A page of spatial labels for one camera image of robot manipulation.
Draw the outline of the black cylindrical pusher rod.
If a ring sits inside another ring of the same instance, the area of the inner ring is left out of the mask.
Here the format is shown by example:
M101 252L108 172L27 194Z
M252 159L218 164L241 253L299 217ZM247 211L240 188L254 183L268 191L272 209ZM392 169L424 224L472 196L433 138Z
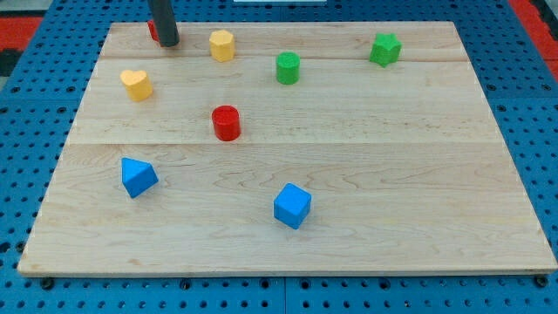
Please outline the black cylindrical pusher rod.
M147 0L152 13L153 29L163 47L173 47L180 42L171 0Z

